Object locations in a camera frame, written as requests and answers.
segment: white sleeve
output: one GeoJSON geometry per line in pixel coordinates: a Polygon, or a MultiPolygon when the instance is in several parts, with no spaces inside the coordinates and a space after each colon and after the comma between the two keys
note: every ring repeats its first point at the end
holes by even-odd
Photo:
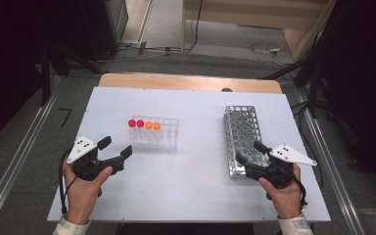
{"type": "Polygon", "coordinates": [[[66,214],[61,216],[53,235],[84,235],[90,225],[90,221],[84,225],[77,225],[66,220],[66,214]]]}
{"type": "Polygon", "coordinates": [[[281,219],[278,218],[283,235],[313,235],[303,213],[298,217],[281,219]]]}

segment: transparent tube rack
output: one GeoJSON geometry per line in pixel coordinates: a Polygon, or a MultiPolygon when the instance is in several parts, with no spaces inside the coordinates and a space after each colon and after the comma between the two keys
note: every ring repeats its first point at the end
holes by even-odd
{"type": "Polygon", "coordinates": [[[255,107],[227,106],[224,122],[230,178],[246,178],[244,167],[236,161],[237,152],[243,154],[251,163],[267,166],[267,156],[253,147],[255,140],[261,142],[255,107]]]}
{"type": "Polygon", "coordinates": [[[132,119],[136,124],[131,127],[129,122],[129,139],[133,146],[177,149],[179,119],[145,116],[133,116],[132,119]]]}

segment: white table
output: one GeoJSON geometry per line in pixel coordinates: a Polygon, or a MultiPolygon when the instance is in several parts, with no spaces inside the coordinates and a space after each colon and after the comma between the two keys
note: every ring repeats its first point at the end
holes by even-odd
{"type": "MultiPolygon", "coordinates": [[[[125,222],[255,222],[276,219],[259,184],[228,175],[223,113],[226,105],[253,105],[268,147],[288,143],[305,153],[285,95],[141,88],[95,88],[78,134],[113,143],[99,152],[108,159],[129,144],[127,121],[133,115],[179,118],[175,152],[134,148],[124,171],[103,185],[92,220],[125,222]]],[[[330,216],[310,166],[302,165],[307,190],[305,216],[330,216]]],[[[48,220],[60,219],[59,194],[48,220]]]]}

